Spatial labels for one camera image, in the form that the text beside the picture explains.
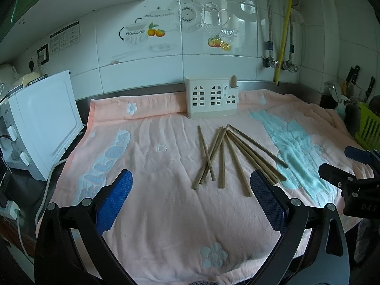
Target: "instruction label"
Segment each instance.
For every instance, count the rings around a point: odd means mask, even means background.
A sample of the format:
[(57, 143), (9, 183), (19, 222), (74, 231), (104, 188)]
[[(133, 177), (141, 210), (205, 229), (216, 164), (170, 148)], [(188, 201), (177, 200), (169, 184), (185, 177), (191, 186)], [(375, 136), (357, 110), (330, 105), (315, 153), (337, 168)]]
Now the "instruction label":
[(81, 41), (79, 21), (70, 24), (50, 35), (50, 53), (63, 50)]

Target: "microwave knob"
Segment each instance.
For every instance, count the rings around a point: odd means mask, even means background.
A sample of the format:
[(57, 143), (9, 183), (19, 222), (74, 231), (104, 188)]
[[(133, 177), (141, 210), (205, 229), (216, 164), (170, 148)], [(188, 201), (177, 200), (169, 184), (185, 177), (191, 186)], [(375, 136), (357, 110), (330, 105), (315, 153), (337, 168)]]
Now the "microwave knob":
[(29, 164), (30, 164), (30, 158), (28, 157), (28, 155), (25, 152), (21, 152), (20, 153), (20, 159), (24, 162), (24, 164), (26, 166), (29, 166)]
[(7, 128), (7, 131), (8, 131), (9, 136), (11, 136), (11, 139), (13, 141), (16, 141), (16, 139), (17, 139), (17, 132), (14, 129), (14, 127), (11, 125), (9, 128)]

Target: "blue gripper pad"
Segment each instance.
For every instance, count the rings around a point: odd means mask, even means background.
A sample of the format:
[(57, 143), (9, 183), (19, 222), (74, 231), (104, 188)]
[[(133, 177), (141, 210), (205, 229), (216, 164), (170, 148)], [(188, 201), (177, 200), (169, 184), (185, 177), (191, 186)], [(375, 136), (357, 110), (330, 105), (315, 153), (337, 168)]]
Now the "blue gripper pad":
[(276, 186), (271, 186), (267, 178), (265, 178), (260, 170), (255, 170), (251, 174), (250, 183), (251, 189), (263, 209), (270, 225), (274, 230), (284, 234), (287, 228), (287, 212), (285, 207), (283, 207), (277, 200), (271, 189)]
[(129, 192), (132, 189), (132, 173), (123, 170), (112, 183), (112, 190), (103, 201), (96, 214), (96, 231), (99, 235), (110, 230), (116, 220), (117, 214), (124, 204)]
[(344, 155), (351, 158), (354, 161), (358, 161), (362, 164), (371, 164), (372, 157), (371, 153), (368, 151), (363, 151), (361, 149), (351, 147), (350, 145), (344, 149)]

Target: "white wall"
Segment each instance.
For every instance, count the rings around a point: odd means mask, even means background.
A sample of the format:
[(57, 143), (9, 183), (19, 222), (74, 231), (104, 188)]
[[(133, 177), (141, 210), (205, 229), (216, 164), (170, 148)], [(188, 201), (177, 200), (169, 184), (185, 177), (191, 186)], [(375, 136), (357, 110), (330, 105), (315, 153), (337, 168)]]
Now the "white wall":
[[(209, 2), (230, 13), (224, 28), (235, 30), (236, 37), (222, 37), (231, 45), (230, 51), (208, 45), (208, 39), (217, 33), (213, 27), (205, 29), (201, 23), (202, 5)], [(287, 0), (271, 0), (275, 58), (278, 58), (286, 4)], [(189, 7), (181, 13), (187, 21), (179, 16), (179, 10), (184, 7)], [(165, 16), (149, 17), (152, 13)], [(131, 41), (139, 42), (138, 45), (122, 41), (119, 30), (134, 24), (137, 18), (143, 18), (146, 23), (142, 29), (147, 31), (153, 22), (159, 24), (157, 29), (165, 30), (165, 35), (148, 36), (145, 31)], [(220, 18), (222, 23), (226, 22), (228, 13), (220, 11)], [(145, 0), (90, 13), (79, 18), (79, 24), (80, 43), (51, 55), (50, 61), (42, 66), (48, 74), (69, 69), (76, 99), (138, 86), (183, 82), (185, 77), (237, 75), (239, 80), (273, 80), (274, 69), (263, 69), (261, 58), (267, 56), (264, 50), (268, 40), (266, 0)], [(29, 72), (30, 59), (37, 65), (37, 49), (49, 43), (52, 33), (14, 62), (20, 73)], [(300, 65), (302, 27), (298, 23), (294, 24), (294, 42), (293, 62)], [(299, 72), (281, 72), (280, 81), (298, 80)]]
[[(380, 79), (380, 24), (367, 0), (335, 0), (341, 37), (339, 78), (360, 66), (356, 85), (366, 91), (371, 77)], [(376, 84), (374, 95), (380, 94)]]
[(334, 0), (300, 0), (304, 23), (304, 50), (300, 83), (319, 92), (339, 72), (340, 37)]

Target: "white flower pattern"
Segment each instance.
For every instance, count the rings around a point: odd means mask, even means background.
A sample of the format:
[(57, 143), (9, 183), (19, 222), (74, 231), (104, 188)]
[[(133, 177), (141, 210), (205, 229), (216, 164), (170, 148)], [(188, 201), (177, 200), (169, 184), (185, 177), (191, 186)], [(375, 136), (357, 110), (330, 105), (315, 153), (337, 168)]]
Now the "white flower pattern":
[(134, 113), (137, 111), (136, 103), (128, 103), (127, 104), (127, 112), (131, 115), (134, 115)]

